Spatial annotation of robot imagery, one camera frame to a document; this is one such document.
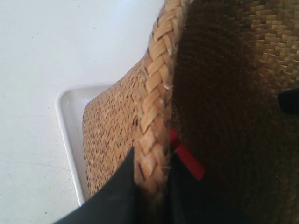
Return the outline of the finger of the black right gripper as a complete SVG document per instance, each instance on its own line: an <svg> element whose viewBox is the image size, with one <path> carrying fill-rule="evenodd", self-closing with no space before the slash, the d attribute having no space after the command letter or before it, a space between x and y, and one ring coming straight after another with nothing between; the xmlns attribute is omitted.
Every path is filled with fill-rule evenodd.
<svg viewBox="0 0 299 224"><path fill-rule="evenodd" d="M283 113L299 116L299 89L279 93L278 104Z"/></svg>

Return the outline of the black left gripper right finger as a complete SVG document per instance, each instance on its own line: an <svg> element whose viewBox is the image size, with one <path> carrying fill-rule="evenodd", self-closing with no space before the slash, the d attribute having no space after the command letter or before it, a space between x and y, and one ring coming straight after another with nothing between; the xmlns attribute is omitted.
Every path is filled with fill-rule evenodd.
<svg viewBox="0 0 299 224"><path fill-rule="evenodd" d="M171 159L170 221L172 224L221 224L219 200L198 181L177 155Z"/></svg>

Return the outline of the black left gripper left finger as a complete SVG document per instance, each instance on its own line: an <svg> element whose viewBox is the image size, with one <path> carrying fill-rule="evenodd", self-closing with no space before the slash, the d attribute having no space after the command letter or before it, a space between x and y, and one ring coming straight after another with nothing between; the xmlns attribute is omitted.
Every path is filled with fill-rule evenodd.
<svg viewBox="0 0 299 224"><path fill-rule="evenodd" d="M108 182L57 224L136 224L134 148Z"/></svg>

